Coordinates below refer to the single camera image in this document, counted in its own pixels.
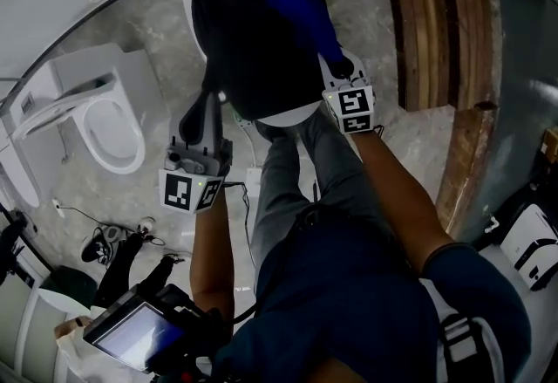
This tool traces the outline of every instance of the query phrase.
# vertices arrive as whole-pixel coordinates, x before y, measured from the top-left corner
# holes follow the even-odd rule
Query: jeans
[[[346,138],[319,110],[295,126],[316,168],[320,203],[370,222],[386,235],[389,223],[363,163]],[[296,216],[311,202],[298,187],[300,162],[291,137],[275,138],[263,164],[261,191],[250,248],[259,274],[268,253],[289,233]]]

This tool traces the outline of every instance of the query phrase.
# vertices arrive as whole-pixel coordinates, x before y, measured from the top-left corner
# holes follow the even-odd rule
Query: black backpack
[[[325,0],[318,0],[327,12]],[[194,31],[208,57],[204,91],[227,95],[246,120],[317,102],[317,52],[266,0],[192,0]]]

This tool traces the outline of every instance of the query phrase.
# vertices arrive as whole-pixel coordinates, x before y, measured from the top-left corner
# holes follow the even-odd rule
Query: leg
[[[120,245],[95,294],[93,305],[106,309],[129,290],[130,268],[142,244],[143,238],[132,234]]]
[[[141,286],[141,290],[152,294],[163,290],[167,284],[168,277],[171,276],[173,267],[174,259],[170,256],[163,256],[151,274],[146,277],[141,284],[139,284]]]
[[[389,232],[363,163],[328,117],[318,110],[296,129],[316,168],[320,202]]]
[[[275,138],[263,165],[260,198],[250,249],[258,276],[263,259],[289,232],[296,215],[310,205],[298,187],[300,162],[296,143]]]

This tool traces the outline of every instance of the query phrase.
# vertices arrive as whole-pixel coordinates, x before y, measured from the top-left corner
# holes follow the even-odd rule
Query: hand
[[[69,321],[65,321],[61,325],[57,325],[54,329],[54,336],[56,337],[56,339],[65,337],[66,335],[69,335],[70,333],[75,331],[79,327],[76,319],[79,319],[79,321],[81,321],[83,327],[87,327],[93,322],[92,319],[88,317],[78,317],[70,319]]]

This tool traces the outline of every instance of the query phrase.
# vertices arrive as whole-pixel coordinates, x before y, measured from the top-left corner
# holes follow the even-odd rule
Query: dark shirt
[[[247,381],[296,382],[335,357],[365,380],[436,381],[439,321],[430,296],[394,242],[356,221],[327,222],[293,233],[265,259],[260,297],[249,320],[218,352],[214,369]],[[474,249],[434,252],[422,277],[470,318],[484,318],[498,339],[506,380],[530,353],[527,314],[514,287]]]

